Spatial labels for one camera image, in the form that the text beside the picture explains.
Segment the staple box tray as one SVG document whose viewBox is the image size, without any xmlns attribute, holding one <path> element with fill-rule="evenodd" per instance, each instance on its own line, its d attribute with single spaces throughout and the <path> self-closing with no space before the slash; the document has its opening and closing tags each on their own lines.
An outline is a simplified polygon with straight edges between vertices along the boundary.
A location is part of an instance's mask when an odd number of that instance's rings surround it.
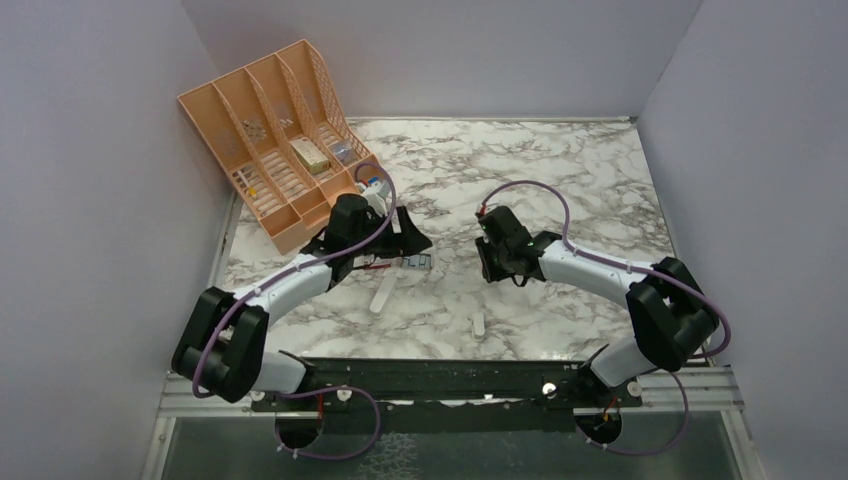
<svg viewBox="0 0 848 480">
<path fill-rule="evenodd" d="M 397 266 L 403 269 L 428 271 L 433 268 L 433 259 L 427 253 L 414 254 L 400 258 L 397 261 Z"/>
</svg>

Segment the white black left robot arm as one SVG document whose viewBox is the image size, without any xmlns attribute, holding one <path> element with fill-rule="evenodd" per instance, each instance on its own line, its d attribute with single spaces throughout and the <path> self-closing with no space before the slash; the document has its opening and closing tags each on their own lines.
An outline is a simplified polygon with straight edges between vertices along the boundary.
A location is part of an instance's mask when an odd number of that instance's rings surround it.
<svg viewBox="0 0 848 480">
<path fill-rule="evenodd" d="M 275 392 L 298 411 L 313 401 L 310 364 L 265 349 L 269 327 L 307 300 L 322 295 L 353 271 L 356 258 L 394 259 L 420 254 L 433 242 L 405 207 L 380 214 L 358 194 L 342 194 L 329 221 L 276 273 L 229 292 L 209 287 L 198 297 L 171 360 L 199 398 L 234 403 L 251 391 Z"/>
</svg>

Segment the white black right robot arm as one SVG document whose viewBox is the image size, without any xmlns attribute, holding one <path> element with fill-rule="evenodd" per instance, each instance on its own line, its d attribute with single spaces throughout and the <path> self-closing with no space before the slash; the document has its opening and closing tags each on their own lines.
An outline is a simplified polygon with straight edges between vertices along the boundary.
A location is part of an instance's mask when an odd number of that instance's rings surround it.
<svg viewBox="0 0 848 480">
<path fill-rule="evenodd" d="M 562 283 L 627 310 L 632 335 L 596 352 L 573 379 L 557 386 L 570 399 L 600 407 L 634 377 L 657 369 L 676 372 L 720 325 L 718 314 L 676 258 L 627 263 L 567 246 L 557 233 L 531 235 L 505 206 L 477 219 L 483 234 L 475 246 L 487 282 L 510 279 L 518 287 L 529 280 Z"/>
</svg>

